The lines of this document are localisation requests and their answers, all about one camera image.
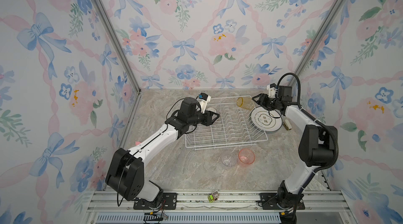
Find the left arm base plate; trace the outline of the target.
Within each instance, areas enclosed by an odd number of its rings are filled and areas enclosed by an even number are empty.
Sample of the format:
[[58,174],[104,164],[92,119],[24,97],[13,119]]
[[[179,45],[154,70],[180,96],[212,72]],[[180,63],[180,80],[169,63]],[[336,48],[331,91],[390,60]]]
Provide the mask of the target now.
[[134,201],[134,210],[175,210],[177,205],[178,194],[175,192],[163,192],[149,202],[145,199],[136,198]]

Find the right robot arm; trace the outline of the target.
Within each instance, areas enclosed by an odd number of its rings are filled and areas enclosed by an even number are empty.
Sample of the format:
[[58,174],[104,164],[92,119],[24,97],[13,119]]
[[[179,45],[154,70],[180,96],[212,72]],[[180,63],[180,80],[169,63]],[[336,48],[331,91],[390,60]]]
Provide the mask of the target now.
[[279,112],[302,131],[298,148],[300,163],[281,183],[272,201],[282,209],[297,205],[318,171],[332,167],[339,154],[337,129],[324,125],[307,112],[300,104],[300,93],[295,102],[291,94],[290,86],[272,84],[269,86],[269,94],[261,93],[252,97],[258,106],[270,112]]

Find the clear glass cup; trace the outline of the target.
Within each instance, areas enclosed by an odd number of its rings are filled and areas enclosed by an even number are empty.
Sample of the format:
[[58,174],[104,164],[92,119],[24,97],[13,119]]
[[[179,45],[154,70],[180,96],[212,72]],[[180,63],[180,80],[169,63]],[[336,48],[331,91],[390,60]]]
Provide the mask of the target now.
[[222,154],[221,163],[224,167],[231,168],[237,164],[237,156],[232,153]]

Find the white plate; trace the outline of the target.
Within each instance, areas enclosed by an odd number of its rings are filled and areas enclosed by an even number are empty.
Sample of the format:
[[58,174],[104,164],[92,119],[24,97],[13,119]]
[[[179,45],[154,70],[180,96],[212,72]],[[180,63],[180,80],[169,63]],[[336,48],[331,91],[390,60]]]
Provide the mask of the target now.
[[278,131],[283,124],[283,120],[278,111],[268,111],[262,107],[256,107],[250,114],[252,125],[260,131],[274,133]]

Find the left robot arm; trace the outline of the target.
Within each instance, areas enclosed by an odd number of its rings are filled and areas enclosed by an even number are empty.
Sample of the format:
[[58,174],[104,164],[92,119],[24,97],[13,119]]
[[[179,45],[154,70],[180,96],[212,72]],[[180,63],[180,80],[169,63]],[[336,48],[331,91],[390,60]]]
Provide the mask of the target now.
[[153,208],[162,202],[163,189],[145,180],[145,168],[165,147],[192,133],[197,126],[211,126],[219,114],[207,109],[211,97],[200,93],[196,98],[181,99],[181,106],[149,138],[129,148],[119,148],[113,155],[105,182],[127,201],[140,199]]

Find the yellow glass cup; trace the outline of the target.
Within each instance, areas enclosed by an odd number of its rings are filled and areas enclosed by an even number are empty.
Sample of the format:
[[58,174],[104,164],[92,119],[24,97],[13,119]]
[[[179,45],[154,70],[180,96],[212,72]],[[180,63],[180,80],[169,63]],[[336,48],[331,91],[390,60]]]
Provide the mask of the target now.
[[254,102],[252,101],[252,98],[250,96],[239,97],[237,99],[236,104],[238,107],[249,110],[249,111],[252,111],[255,109]]

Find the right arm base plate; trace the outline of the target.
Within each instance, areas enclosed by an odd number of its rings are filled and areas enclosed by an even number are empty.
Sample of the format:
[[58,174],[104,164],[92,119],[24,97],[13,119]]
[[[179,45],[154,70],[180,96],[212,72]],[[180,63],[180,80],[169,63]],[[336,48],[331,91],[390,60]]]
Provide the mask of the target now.
[[295,206],[297,195],[279,196],[278,193],[263,192],[259,194],[258,206],[263,210],[288,210]]

